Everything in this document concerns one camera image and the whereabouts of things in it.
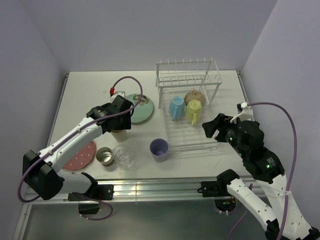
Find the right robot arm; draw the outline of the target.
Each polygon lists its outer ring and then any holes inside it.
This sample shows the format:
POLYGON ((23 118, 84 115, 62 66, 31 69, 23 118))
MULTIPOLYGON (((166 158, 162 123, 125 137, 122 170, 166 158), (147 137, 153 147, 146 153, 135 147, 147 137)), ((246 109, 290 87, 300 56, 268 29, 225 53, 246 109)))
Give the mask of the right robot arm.
POLYGON ((287 178, 278 156, 264 146, 264 133, 256 121, 223 113, 202 124, 207 138, 228 143, 241 157, 243 166, 261 186, 266 204, 250 190, 232 169, 220 173, 215 181, 203 181, 198 192, 203 197, 233 196, 259 221, 268 240, 317 240, 320 231, 307 223, 293 196, 286 191, 287 178))

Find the beige plastic cup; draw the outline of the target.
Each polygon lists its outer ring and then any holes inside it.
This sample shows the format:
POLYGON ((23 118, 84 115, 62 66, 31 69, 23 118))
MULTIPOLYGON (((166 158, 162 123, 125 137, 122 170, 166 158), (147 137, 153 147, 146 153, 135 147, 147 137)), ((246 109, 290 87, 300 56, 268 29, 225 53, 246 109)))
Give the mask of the beige plastic cup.
POLYGON ((128 139, 126 130, 113 130, 110 133, 117 142, 124 142, 128 139))

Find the yellow-green faceted mug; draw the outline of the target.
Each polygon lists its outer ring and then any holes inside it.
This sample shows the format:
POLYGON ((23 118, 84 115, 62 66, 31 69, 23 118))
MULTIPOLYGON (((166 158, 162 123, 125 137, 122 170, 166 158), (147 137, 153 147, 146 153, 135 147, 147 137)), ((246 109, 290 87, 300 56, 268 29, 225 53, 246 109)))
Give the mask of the yellow-green faceted mug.
POLYGON ((199 100, 193 99, 186 107, 185 118, 193 127, 195 127, 201 119, 202 112, 202 103, 199 100))

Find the floral ceramic bowl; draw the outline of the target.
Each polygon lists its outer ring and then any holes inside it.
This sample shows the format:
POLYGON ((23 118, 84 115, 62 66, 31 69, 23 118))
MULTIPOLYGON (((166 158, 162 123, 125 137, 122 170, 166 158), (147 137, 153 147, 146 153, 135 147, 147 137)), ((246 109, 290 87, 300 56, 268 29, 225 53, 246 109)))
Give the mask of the floral ceramic bowl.
POLYGON ((199 90, 196 90, 196 89, 193 89, 193 90, 190 90, 184 97, 184 104, 187 106, 188 103, 192 100, 197 100, 201 103, 202 106, 205 105, 205 96, 204 94, 199 91, 199 90))

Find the blue ceramic mug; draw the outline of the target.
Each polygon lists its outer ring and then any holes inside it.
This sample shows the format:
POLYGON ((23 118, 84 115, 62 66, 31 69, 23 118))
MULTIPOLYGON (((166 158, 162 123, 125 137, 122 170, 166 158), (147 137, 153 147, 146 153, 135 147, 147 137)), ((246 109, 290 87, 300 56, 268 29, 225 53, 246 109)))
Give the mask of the blue ceramic mug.
POLYGON ((185 112, 185 103, 184 99, 180 96, 175 96, 168 108, 168 113, 171 117, 171 120, 175 122, 177 119, 182 118, 185 112))

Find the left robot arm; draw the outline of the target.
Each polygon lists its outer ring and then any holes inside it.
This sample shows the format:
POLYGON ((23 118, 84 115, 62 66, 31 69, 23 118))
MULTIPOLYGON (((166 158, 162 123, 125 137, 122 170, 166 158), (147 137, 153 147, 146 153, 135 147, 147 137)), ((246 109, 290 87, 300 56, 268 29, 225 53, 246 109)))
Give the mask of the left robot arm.
POLYGON ((83 147, 104 133, 131 128, 133 103, 118 95, 113 102, 92 108, 81 122, 61 139, 23 156, 23 181, 40 198, 50 200, 58 193, 79 193, 91 200, 98 193, 97 181, 85 172, 62 174, 63 166, 83 147))

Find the purple plastic cup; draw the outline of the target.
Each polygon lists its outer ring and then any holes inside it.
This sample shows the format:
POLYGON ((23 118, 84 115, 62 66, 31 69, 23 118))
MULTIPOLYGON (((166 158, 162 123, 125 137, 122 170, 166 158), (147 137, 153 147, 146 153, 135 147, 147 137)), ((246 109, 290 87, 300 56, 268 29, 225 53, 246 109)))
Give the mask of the purple plastic cup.
POLYGON ((154 139, 150 145, 149 150, 153 159, 158 162, 164 162, 169 154, 169 144, 166 140, 162 138, 154 139))

